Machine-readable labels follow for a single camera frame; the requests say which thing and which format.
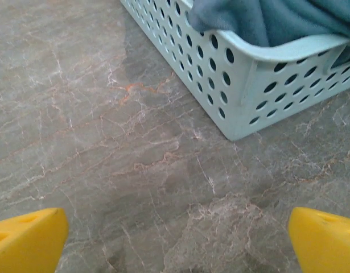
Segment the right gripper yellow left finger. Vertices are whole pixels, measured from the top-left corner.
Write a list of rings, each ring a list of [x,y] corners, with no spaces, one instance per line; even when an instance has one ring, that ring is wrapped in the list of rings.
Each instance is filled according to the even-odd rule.
[[[62,208],[0,221],[0,273],[55,272],[68,229]]]

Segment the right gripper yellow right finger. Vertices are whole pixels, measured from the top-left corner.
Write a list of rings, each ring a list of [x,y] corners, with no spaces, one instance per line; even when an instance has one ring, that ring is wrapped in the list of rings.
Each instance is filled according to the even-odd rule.
[[[302,272],[350,272],[350,218],[297,207],[288,229]]]

